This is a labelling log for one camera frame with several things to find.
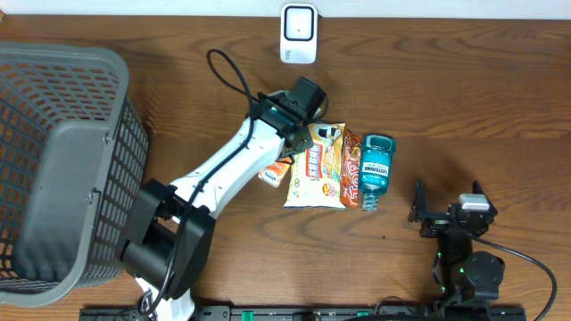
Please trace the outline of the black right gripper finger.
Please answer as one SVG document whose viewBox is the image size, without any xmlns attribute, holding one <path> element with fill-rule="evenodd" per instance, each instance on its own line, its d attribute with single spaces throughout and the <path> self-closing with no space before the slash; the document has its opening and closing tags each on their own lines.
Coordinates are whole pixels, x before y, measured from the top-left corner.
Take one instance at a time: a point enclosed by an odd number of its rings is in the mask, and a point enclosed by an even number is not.
<svg viewBox="0 0 571 321">
<path fill-rule="evenodd" d="M 421 180 L 416 182 L 415 197 L 408 215 L 409 222 L 421 222 L 429 219 L 426 191 Z"/>
<path fill-rule="evenodd" d="M 488 198 L 482 186 L 477 180 L 475 180 L 472 184 L 472 192 L 476 195 L 476 204 L 473 205 L 474 210 L 485 210 L 492 214 L 497 213 L 497 209 L 493 205 L 492 201 Z"/>
</svg>

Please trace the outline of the blue mouthwash bottle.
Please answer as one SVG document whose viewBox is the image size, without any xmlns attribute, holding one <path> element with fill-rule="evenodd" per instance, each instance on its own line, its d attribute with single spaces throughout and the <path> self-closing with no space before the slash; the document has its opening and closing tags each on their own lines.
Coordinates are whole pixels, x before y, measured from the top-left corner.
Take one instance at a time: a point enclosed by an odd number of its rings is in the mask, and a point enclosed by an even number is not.
<svg viewBox="0 0 571 321">
<path fill-rule="evenodd" d="M 362 193 L 361 208 L 375 211 L 379 197 L 388 191 L 396 142 L 390 136 L 366 135 L 361 147 L 358 188 Z"/>
</svg>

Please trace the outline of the small orange candy box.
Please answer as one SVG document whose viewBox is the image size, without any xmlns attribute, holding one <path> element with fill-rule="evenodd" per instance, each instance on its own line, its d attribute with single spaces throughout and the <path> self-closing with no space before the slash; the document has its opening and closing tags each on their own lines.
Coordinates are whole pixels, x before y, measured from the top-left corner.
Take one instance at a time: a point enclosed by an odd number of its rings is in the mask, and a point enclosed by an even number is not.
<svg viewBox="0 0 571 321">
<path fill-rule="evenodd" d="M 278 188 L 292 164 L 293 161 L 291 158 L 277 160 L 268 165 L 264 170 L 261 170 L 258 173 L 258 178 L 264 183 Z"/>
</svg>

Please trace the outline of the orange Toppo snack box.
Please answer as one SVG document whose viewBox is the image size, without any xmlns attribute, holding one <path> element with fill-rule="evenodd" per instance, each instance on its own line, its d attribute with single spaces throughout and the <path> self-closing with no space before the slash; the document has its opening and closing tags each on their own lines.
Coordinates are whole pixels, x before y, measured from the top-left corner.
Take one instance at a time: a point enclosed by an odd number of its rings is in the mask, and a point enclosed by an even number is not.
<svg viewBox="0 0 571 321">
<path fill-rule="evenodd" d="M 346 130 L 343 137 L 343 166 L 340 201 L 349 207 L 359 206 L 359 173 L 361 159 L 361 137 Z"/>
</svg>

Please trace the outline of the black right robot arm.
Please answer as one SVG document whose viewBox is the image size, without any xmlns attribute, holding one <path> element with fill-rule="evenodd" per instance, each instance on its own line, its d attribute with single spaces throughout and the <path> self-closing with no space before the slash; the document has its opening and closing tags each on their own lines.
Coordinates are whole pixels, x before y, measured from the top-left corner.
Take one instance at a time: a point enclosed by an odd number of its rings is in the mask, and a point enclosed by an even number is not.
<svg viewBox="0 0 571 321">
<path fill-rule="evenodd" d="M 486 251 L 475 251 L 472 242 L 489 230 L 498 214 L 478 182 L 471 193 L 445 212 L 428 208 L 426 190 L 417 181 L 409 222 L 420 224 L 419 235 L 437 241 L 438 254 L 434 279 L 443 286 L 444 298 L 450 303 L 468 305 L 499 299 L 505 263 Z"/>
</svg>

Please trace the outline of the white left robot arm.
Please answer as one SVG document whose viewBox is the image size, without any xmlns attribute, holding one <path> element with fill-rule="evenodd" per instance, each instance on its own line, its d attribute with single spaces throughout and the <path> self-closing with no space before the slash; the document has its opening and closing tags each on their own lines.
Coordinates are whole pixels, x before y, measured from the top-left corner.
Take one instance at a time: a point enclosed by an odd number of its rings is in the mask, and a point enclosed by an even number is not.
<svg viewBox="0 0 571 321">
<path fill-rule="evenodd" d="M 169 185 L 151 179 L 140 187 L 115 250 L 143 289 L 140 317 L 193 315 L 190 290 L 206 265 L 218 216 L 260 171 L 312 147 L 309 125 L 327 104 L 325 91 L 306 78 L 290 91 L 260 95 L 236 134 L 200 167 Z"/>
</svg>

